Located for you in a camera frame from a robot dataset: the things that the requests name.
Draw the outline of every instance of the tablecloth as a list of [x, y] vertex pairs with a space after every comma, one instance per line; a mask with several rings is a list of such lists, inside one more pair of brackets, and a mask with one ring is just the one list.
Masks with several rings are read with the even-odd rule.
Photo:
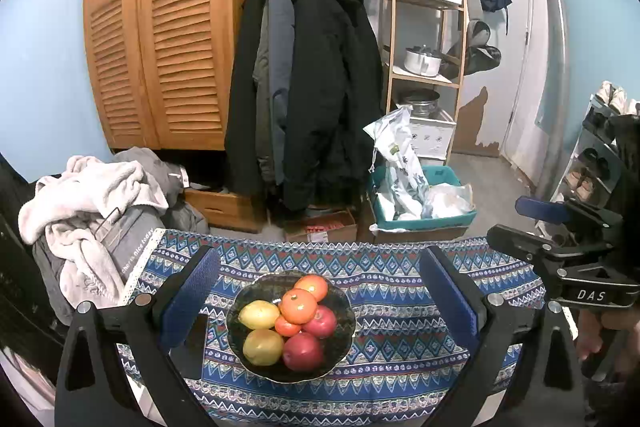
[[[540, 307], [542, 281], [532, 267], [490, 249], [485, 238], [406, 245], [260, 243], [157, 229], [122, 303], [154, 293], [202, 245], [220, 255], [221, 272], [201, 310], [209, 315], [202, 378], [186, 380], [213, 418], [281, 425], [366, 425], [429, 415], [452, 386], [467, 350], [449, 335], [417, 272], [418, 252], [438, 245], [485, 293], [511, 305]], [[245, 370], [228, 347], [225, 313], [235, 295], [265, 272], [319, 273], [348, 295], [357, 319], [353, 345], [324, 378], [280, 384]], [[128, 346], [126, 373], [142, 381]], [[495, 382], [508, 385], [520, 346], [505, 354]]]

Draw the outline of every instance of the door frame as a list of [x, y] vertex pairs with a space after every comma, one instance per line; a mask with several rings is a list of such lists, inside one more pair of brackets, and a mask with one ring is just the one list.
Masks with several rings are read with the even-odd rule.
[[507, 144], [509, 133], [511, 132], [511, 124], [513, 123], [513, 118], [516, 113], [516, 108], [518, 107], [518, 102], [520, 100], [520, 91], [522, 90], [522, 81], [524, 79], [524, 74], [527, 69], [527, 62], [529, 59], [529, 45], [531, 42], [532, 23], [533, 23], [533, 0], [529, 0], [529, 9], [527, 10], [527, 26], [526, 26], [526, 32], [527, 32], [528, 38], [524, 45], [524, 54], [522, 55], [522, 66], [520, 67], [520, 76], [518, 77], [518, 88], [516, 90], [516, 96], [513, 99], [513, 106], [511, 107], [511, 116], [509, 118], [509, 123], [507, 124], [507, 129], [504, 131], [504, 137], [502, 138], [502, 142], [500, 144], [500, 149], [499, 149], [500, 155], [507, 158], [510, 162], [511, 162], [511, 158], [507, 156], [505, 151], [505, 146]]

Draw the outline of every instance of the white door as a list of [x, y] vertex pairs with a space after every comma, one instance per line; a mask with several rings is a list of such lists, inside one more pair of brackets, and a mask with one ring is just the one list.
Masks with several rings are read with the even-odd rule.
[[522, 71], [529, 0], [511, 0], [509, 34], [506, 12], [482, 12], [491, 28], [488, 44], [502, 53], [497, 68], [465, 76], [453, 152], [499, 156], [510, 124]]

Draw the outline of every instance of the lemon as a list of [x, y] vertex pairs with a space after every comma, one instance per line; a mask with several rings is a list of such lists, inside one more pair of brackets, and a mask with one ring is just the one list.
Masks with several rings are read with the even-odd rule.
[[280, 317], [280, 310], [267, 301], [253, 301], [240, 310], [238, 320], [250, 330], [270, 330]]
[[254, 365], [273, 365], [282, 355], [284, 341], [273, 330], [254, 330], [246, 336], [242, 352]]

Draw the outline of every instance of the wooden wardrobe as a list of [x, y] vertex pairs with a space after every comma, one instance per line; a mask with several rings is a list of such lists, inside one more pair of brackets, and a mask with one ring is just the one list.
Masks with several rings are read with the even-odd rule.
[[242, 0], [84, 0], [111, 148], [222, 150]]

